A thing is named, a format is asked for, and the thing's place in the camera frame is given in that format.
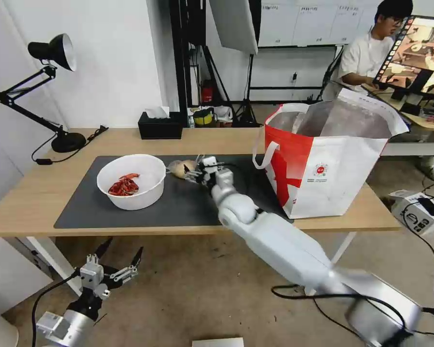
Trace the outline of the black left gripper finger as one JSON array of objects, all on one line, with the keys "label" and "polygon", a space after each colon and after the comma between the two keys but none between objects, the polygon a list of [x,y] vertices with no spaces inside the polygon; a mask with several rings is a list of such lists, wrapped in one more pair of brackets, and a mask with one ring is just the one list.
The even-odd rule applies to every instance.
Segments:
[{"label": "black left gripper finger", "polygon": [[129,266],[126,266],[109,276],[115,283],[127,283],[138,274],[138,265],[141,262],[144,247],[140,247]]},{"label": "black left gripper finger", "polygon": [[108,237],[104,242],[102,242],[95,250],[94,253],[87,256],[87,267],[89,268],[102,268],[103,265],[100,263],[101,258],[106,253],[113,241],[113,237]]}]

